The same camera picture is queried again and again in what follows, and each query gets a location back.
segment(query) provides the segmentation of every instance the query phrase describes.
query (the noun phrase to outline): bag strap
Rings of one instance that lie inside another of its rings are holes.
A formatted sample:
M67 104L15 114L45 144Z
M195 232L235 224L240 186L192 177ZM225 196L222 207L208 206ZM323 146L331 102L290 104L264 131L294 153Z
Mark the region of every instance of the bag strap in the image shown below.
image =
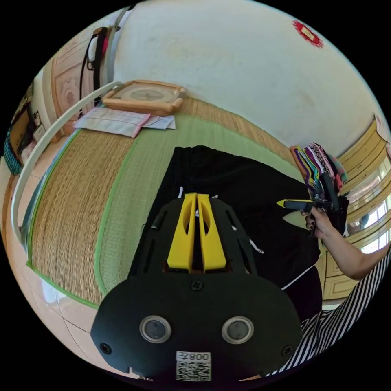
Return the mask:
M104 41L106 39L108 28L107 27L100 27L94 31L92 34L92 37L87 45L86 53L83 58L83 63L81 66L81 73L80 73L80 84L79 84L79 100L82 98L82 87L83 87L83 74L84 74L84 68L87 65L88 70L92 70L94 72L94 91L97 90L100 87L100 68L101 68L101 61L103 57L103 45ZM98 37L97 39L97 48L95 51L95 58L93 61L88 60L88 49L90 48L92 40ZM99 104L101 101L101 98L95 98L95 106ZM83 116L83 110L80 109L79 112L79 118Z

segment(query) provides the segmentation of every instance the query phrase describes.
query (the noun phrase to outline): qr code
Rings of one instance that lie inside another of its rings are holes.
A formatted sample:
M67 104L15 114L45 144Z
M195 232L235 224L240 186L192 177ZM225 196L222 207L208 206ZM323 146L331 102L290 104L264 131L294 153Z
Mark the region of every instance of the qr code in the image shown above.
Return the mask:
M190 382L207 382L211 380L210 362L176 362L176 379Z

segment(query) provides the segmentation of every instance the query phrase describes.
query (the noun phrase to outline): black and white stripes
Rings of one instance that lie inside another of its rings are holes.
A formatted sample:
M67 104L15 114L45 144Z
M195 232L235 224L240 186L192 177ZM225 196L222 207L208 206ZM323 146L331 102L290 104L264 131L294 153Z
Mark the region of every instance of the black and white stripes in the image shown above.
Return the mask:
M375 295L390 263L390 250L375 268L352 290L349 297L334 310L322 310L301 324L303 338L289 361L278 371L281 373L322 353L346 334L358 320Z

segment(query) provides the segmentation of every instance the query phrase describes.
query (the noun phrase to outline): wooden tray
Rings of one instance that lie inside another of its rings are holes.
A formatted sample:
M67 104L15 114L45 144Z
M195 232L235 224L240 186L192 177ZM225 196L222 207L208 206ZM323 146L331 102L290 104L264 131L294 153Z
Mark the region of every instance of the wooden tray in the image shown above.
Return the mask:
M106 94L102 103L114 110L165 117L180 107L185 93L175 84L132 80Z

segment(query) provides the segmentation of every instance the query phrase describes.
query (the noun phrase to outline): floor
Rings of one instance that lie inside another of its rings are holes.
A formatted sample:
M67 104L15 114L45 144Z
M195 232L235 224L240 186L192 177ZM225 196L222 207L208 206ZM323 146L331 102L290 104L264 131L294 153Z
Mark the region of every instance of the floor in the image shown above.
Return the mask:
M41 155L23 192L18 211L19 225L22 223L28 202L39 179L65 141L66 138L64 137L58 143L50 144ZM17 180L18 177L13 180L12 195ZM30 306L53 335L74 354L98 367L125 375L106 364L92 342L89 333L97 310L65 296L26 266L27 255L12 232L11 201L12 196L7 210L6 251L15 278ZM125 376L138 378L133 373Z

